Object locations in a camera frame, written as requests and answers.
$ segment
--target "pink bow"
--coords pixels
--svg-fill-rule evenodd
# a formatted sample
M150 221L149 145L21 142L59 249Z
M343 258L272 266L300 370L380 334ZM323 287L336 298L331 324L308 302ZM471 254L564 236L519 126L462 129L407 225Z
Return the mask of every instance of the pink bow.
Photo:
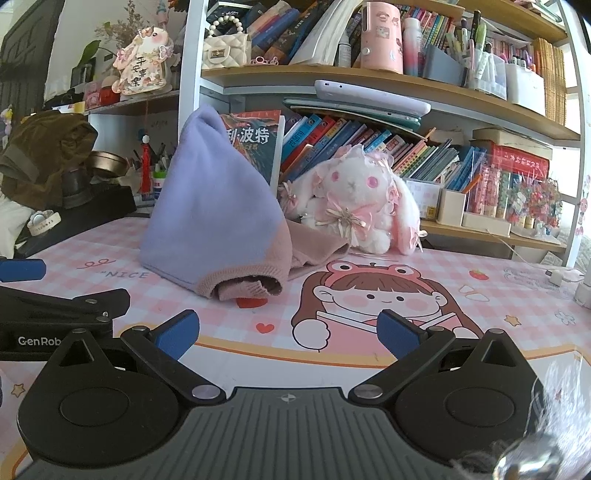
M293 193L292 183L288 180L283 182L279 188L281 189L281 210L283 211L283 215L289 213L297 206L297 196Z
M426 236L427 236L427 232L425 230L417 230L416 228L411 228L411 235L410 235L411 250L414 250L414 248L416 246L418 246L422 252L423 246L421 245L421 238L425 238Z
M359 239L365 240L373 225L371 210L375 205L365 205L351 212L348 208L342 208L330 193L327 194L326 200L326 215L329 220L316 222L316 225L336 223L340 236L347 238L352 247L358 247Z

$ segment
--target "metal screw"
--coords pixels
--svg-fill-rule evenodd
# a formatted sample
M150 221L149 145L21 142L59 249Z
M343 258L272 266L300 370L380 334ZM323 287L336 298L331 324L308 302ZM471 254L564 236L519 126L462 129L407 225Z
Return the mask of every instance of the metal screw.
M353 393L357 395L359 398L373 400L374 398L381 397L384 394L384 391L377 385L363 384L357 385L357 387L353 389Z
M191 390L192 395L199 400L213 400L221 392L215 385L198 385Z

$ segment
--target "white cable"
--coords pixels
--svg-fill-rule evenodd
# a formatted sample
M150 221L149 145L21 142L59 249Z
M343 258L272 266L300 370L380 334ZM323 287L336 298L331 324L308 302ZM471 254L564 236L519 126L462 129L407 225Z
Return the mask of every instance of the white cable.
M523 258L519 253L517 253L513 249L513 247L510 246L507 242L505 242L501 237L496 236L496 235L493 235L488 228L486 229L486 233L488 233L490 236L493 236L496 239L500 240L502 243L504 243L505 246L509 248L509 250L511 250L515 255L517 255L523 262L527 263L530 267L538 268L539 270L550 271L550 272L553 272L553 273L554 272L559 272L560 274L562 274L562 272L570 272L570 271L576 270L575 268L567 268L565 270L562 270L563 267L554 267L554 265L545 265L545 266L541 267L540 265L534 265L532 263L529 263L525 258ZM564 278L564 276L563 276L562 280L564 280L567 283L579 283L580 281L583 281L584 280L584 275L583 274L580 274L580 276L583 277L583 278L581 278L579 280L567 280L566 278Z

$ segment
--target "storage box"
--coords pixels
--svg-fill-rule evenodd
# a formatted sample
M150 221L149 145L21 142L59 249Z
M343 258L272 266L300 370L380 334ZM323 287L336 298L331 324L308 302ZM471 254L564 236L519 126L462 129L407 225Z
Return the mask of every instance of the storage box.
M546 115L544 79L520 65L507 64L507 101Z
M509 237L511 233L511 224L504 220L478 215L476 213L464 212L462 226L470 230L487 232L492 235Z
M481 92L490 93L491 95L507 100L507 78L505 73L505 60L496 55L493 55L495 63L494 71L489 67L486 68L485 74L481 79L474 77L474 72L468 75L468 88L472 90L480 90Z
M435 220L441 184L433 181L405 180L410 192L413 194L421 219Z
M437 211L437 223L449 226L462 226L462 216L466 194L452 190L442 190Z

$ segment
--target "wall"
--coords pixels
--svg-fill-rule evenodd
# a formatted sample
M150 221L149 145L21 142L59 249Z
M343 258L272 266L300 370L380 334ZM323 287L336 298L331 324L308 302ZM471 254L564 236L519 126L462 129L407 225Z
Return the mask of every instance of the wall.
M6 35L8 30L10 30L11 21L12 10L4 11L4 9L0 9L0 45L2 44L4 35Z
M151 24L156 24L158 0L135 0L135 5L137 13ZM72 68L80 61L85 45L96 38L95 28L107 21L115 23L117 20L125 20L125 6L127 0L66 0L51 52L45 89L46 99L70 86ZM168 31L173 38L176 38L183 26L185 16L186 13L170 12ZM101 46L111 51L116 50L114 43L102 42Z

